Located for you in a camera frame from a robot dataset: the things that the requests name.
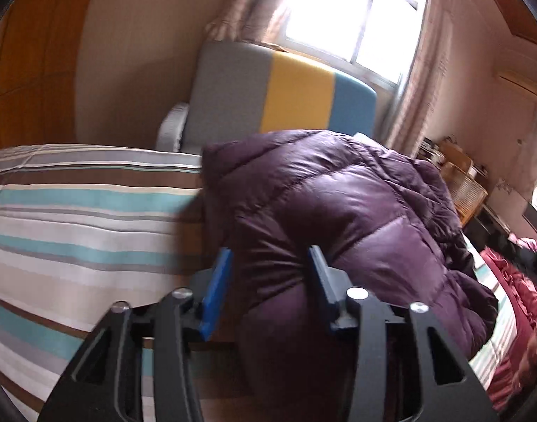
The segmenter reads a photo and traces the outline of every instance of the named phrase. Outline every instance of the wooden cabinet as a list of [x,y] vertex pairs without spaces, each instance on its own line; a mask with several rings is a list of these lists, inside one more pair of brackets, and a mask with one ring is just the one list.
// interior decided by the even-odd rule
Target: wooden cabinet
[[0,21],[0,147],[75,142],[75,72],[90,0],[15,0]]

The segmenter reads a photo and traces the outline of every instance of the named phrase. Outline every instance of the window frame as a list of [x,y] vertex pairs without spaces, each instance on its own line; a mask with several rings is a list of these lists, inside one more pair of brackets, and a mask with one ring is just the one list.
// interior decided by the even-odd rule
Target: window frame
[[[405,1],[407,1],[416,11],[419,11],[420,5],[422,4],[418,0],[405,0]],[[364,82],[369,81],[371,83],[374,83],[382,87],[383,89],[394,92],[399,87],[399,83],[401,82],[400,81],[401,77],[395,83],[383,77],[382,75],[376,73],[375,71],[356,62],[356,59],[358,58],[358,53],[360,52],[360,46],[362,45],[362,40],[366,32],[366,24],[368,22],[368,18],[372,10],[372,4],[373,4],[373,0],[367,1],[365,19],[364,19],[364,22],[362,23],[362,26],[360,27],[358,38],[357,38],[356,45],[354,48],[354,52],[350,60],[343,59],[325,50],[318,49],[317,47],[311,46],[306,43],[301,43],[292,38],[288,38],[286,36],[286,29],[288,27],[288,23],[290,20],[290,13],[287,14],[283,24],[280,27],[279,35],[277,38],[277,43],[280,46],[285,47],[287,49],[291,49],[298,53],[303,53],[310,57],[314,57],[318,60],[321,60],[324,63],[336,68],[337,70],[341,70],[342,72],[345,72],[361,81],[364,81]]]

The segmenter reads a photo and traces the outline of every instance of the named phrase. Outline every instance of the black metal bracket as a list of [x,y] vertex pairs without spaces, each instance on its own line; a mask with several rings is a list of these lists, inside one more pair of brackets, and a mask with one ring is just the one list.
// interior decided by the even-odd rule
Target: black metal bracket
[[317,246],[309,256],[318,304],[329,331],[358,344],[345,420],[384,420],[390,345],[399,359],[397,420],[498,420],[466,357],[426,304],[416,301],[403,308],[383,303],[366,289],[353,287],[344,271],[329,267]]
[[189,371],[189,342],[206,341],[219,317],[231,252],[159,303],[114,303],[65,368],[39,422],[143,422],[143,339],[154,337],[154,399],[158,422],[202,422]]

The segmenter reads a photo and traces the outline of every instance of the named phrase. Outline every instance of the wall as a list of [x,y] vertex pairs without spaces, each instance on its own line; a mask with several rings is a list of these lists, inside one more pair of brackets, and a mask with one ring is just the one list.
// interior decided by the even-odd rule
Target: wall
[[[514,70],[537,81],[537,46],[513,36],[494,0],[453,0],[452,50],[427,136],[453,136],[490,173],[491,191],[514,166],[536,103],[497,80]],[[536,236],[522,218],[525,200],[494,192],[488,203],[519,236]]]
[[493,94],[493,65],[501,49],[497,27],[506,26],[493,0],[452,0],[453,38],[446,77],[427,137],[452,136],[472,158]]
[[229,0],[91,0],[78,60],[81,143],[154,147],[188,101],[204,27]]
[[73,80],[89,0],[15,0],[0,21],[0,147],[74,142]]

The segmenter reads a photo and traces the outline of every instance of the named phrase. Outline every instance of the metal bolt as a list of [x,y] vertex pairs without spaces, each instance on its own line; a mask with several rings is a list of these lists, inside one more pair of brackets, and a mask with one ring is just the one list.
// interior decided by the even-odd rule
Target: metal bolt
[[369,293],[366,289],[362,289],[362,287],[351,287],[346,291],[346,295],[353,300],[366,300]]
[[411,303],[411,311],[418,312],[419,314],[424,314],[429,310],[429,307],[421,303],[420,301],[416,301],[415,303]]
[[117,301],[110,307],[110,311],[115,314],[119,314],[129,309],[129,303],[127,301]]
[[187,289],[186,287],[181,287],[180,289],[173,290],[173,297],[184,300],[185,298],[192,296],[192,290]]

